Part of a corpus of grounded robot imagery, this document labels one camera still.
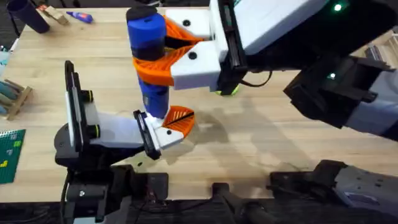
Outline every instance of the green led light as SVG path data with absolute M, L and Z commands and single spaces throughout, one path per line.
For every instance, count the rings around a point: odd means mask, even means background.
M 343 9 L 343 5 L 341 4 L 335 4 L 335 7 L 333 8 L 336 12 L 340 12 Z
M 330 75 L 328 75 L 328 79 L 330 79 L 330 80 L 336 79 L 336 74 L 335 73 L 331 73 Z

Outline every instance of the wooden surface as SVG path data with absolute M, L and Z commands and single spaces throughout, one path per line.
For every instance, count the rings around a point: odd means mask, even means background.
M 0 202 L 60 199 L 66 168 L 54 162 L 53 138 L 67 120 L 65 60 L 75 64 L 82 88 L 93 90 L 100 111 L 130 116 L 143 108 L 126 10 L 79 9 L 95 23 L 68 17 L 71 24 L 63 27 L 50 21 L 44 35 L 25 28 L 4 78 L 34 90 L 14 121 L 0 121 L 0 131 L 27 130 L 15 182 L 0 185 Z M 195 110 L 191 135 L 158 161 L 139 154 L 121 163 L 138 172 L 169 173 L 172 199 L 207 198 L 213 182 L 229 182 L 243 197 L 270 197 L 265 190 L 270 172 L 312 170 L 322 159 L 398 176 L 398 143 L 304 118 L 282 92 L 296 74 L 275 72 L 264 88 L 241 86 L 229 98 L 206 88 L 171 91 L 172 105 Z M 266 75 L 249 74 L 246 80 L 259 83 Z

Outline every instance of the black cup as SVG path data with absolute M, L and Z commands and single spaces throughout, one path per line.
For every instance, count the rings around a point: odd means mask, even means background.
M 7 10 L 11 16 L 18 17 L 26 25 L 42 34 L 49 31 L 50 26 L 36 11 L 29 0 L 11 0 L 7 4 Z

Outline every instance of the screw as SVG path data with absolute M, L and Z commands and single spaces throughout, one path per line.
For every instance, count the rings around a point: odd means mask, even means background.
M 188 19 L 185 19 L 184 21 L 182 21 L 182 25 L 190 26 L 191 25 L 191 21 L 189 21 Z
M 195 52 L 190 52 L 188 54 L 188 58 L 191 60 L 195 60 L 198 57 L 198 55 Z

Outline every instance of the black cable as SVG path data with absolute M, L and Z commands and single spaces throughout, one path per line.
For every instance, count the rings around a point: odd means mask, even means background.
M 187 208 L 183 208 L 183 209 L 180 209 L 180 210 L 177 210 L 177 211 L 159 211 L 159 212 L 153 212 L 153 211 L 149 211 L 149 210 L 144 210 L 144 209 L 141 209 L 141 208 L 137 208 L 134 204 L 131 204 L 131 205 L 135 209 L 138 209 L 138 210 L 141 210 L 142 212 L 146 212 L 146 213 L 150 213 L 150 214 L 175 214 L 175 213 L 180 213 L 180 212 L 184 212 L 184 211 L 187 211 L 187 210 L 191 210 L 191 209 L 194 209 L 194 208 L 201 207 L 202 205 L 205 205 L 205 204 L 210 203 L 212 201 L 213 201 L 213 199 L 211 198 L 211 199 L 205 200 L 204 202 L 200 202 L 200 203 L 197 203 L 196 205 L 188 206 Z
M 67 5 L 65 4 L 65 2 L 63 0 L 60 0 L 62 7 L 67 7 Z
M 255 87 L 255 88 L 258 88 L 258 87 L 262 87 L 262 86 L 264 86 L 265 84 L 267 84 L 268 81 L 271 79 L 271 77 L 272 77 L 272 71 L 269 72 L 269 75 L 268 75 L 267 80 L 266 80 L 265 82 L 261 83 L 261 84 L 252 84 L 252 83 L 248 83 L 248 82 L 246 82 L 246 81 L 244 81 L 244 80 L 241 80 L 241 84 L 242 84 L 242 85 L 245 85 L 245 86 L 248 86 L 248 87 Z
M 148 201 L 145 201 L 145 203 L 142 204 L 141 208 L 139 208 L 139 210 L 137 211 L 137 217 L 136 217 L 136 221 L 134 222 L 134 224 L 137 224 L 138 219 L 139 219 L 139 215 L 142 212 L 142 209 L 144 208 L 144 206 L 147 204 Z
M 12 16 L 12 14 L 10 12 L 8 12 L 8 14 L 10 15 L 10 20 L 12 22 L 12 28 L 14 28 L 15 34 L 17 34 L 18 37 L 21 36 L 21 33 L 18 30 L 17 24 L 15 23 L 14 16 Z
M 35 6 L 35 7 L 37 7 L 37 4 L 36 4 L 36 2 L 35 1 L 33 1 L 33 0 L 30 0 L 30 2 Z
M 43 212 L 42 214 L 37 215 L 36 217 L 30 218 L 30 219 L 26 219 L 26 220 L 0 221 L 0 223 L 7 223 L 7 224 L 10 224 L 10 223 L 29 223 L 29 222 L 36 221 L 36 220 L 38 220 L 38 219 L 40 219 L 40 218 L 42 218 L 42 217 L 44 217 L 44 216 L 46 216 L 46 215 L 48 215 L 48 214 L 49 214 L 48 212 Z
M 65 178 L 65 182 L 63 183 L 62 193 L 61 193 L 61 201 L 60 201 L 60 219 L 61 224 L 65 224 L 64 214 L 63 211 L 65 209 L 65 196 L 67 194 L 68 183 L 70 179 L 71 170 L 67 170 L 67 177 Z

